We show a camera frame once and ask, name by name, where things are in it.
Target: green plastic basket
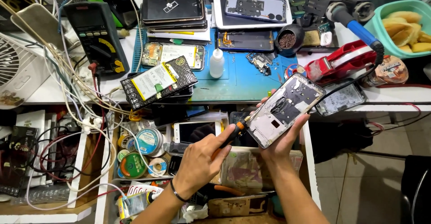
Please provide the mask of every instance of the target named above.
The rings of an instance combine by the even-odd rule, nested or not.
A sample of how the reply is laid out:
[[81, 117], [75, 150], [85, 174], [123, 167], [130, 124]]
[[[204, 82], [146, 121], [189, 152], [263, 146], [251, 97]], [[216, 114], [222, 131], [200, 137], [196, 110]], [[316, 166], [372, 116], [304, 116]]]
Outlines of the green plastic basket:
[[431, 7], [421, 0], [401, 0], [391, 2], [378, 7], [374, 12], [375, 15], [364, 26], [385, 46], [385, 55], [396, 56], [400, 59], [408, 59], [430, 55], [430, 52], [405, 52], [399, 49], [387, 34], [383, 23], [381, 22], [386, 16], [397, 11], [413, 11], [422, 15], [419, 24], [422, 24], [422, 30], [431, 34]]

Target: black bracelet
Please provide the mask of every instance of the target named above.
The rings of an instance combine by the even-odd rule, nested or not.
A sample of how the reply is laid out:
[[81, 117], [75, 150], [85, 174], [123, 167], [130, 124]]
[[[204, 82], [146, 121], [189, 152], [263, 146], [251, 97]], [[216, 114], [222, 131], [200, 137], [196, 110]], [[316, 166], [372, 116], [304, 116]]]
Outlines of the black bracelet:
[[174, 192], [175, 196], [176, 196], [179, 200], [181, 200], [182, 202], [187, 202], [187, 200], [184, 200], [183, 198], [181, 198], [181, 197], [180, 197], [180, 195], [175, 191], [175, 188], [174, 188], [174, 179], [171, 179], [171, 189], [172, 189], [172, 191]]

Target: plastic dropper bottle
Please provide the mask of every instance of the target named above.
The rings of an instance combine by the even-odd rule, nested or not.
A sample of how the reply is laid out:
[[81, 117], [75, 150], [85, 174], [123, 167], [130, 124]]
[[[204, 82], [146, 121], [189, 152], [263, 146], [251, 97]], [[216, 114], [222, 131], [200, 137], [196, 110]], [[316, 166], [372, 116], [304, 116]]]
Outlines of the plastic dropper bottle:
[[223, 51], [217, 48], [209, 59], [209, 74], [213, 78], [220, 78], [223, 75], [223, 65]]

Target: electric fan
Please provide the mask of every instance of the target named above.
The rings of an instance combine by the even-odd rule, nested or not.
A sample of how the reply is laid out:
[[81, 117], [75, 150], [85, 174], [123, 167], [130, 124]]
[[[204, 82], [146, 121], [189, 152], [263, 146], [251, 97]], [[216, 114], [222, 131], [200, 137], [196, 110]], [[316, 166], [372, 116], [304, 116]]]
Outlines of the electric fan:
[[24, 103], [48, 76], [41, 55], [0, 33], [0, 109]]

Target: red tape dispenser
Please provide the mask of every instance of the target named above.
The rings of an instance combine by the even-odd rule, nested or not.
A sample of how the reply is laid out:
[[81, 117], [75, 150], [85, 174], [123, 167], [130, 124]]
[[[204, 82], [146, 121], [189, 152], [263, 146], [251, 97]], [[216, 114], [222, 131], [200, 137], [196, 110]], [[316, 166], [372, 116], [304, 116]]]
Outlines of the red tape dispenser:
[[324, 86], [372, 66], [375, 58], [376, 52], [358, 40], [343, 45], [329, 56], [310, 62], [304, 68], [311, 81]]

